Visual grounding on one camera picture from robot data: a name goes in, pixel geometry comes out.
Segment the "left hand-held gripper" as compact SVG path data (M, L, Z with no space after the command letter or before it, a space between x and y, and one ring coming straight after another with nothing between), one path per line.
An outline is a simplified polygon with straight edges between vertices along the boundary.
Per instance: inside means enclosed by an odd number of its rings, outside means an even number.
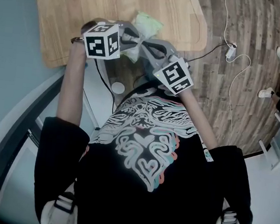
M113 60L122 51L134 48L140 39L139 31L128 21L99 22L83 34L88 58Z

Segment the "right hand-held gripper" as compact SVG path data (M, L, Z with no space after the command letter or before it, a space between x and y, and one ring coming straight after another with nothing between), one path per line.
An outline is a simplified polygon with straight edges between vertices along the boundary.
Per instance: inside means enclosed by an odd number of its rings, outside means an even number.
M168 41L147 39L141 44L141 56L146 58L152 75L174 95L193 86L189 64Z

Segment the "person's left hand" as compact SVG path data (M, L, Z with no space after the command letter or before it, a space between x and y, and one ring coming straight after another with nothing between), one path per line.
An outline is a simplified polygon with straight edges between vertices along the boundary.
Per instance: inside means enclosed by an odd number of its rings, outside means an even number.
M103 19L103 18L95 18L92 19L91 21L85 23L82 27L81 27L81 35L83 35L85 32L87 32L89 29L93 28L94 26L96 26L99 22L108 22L108 20Z

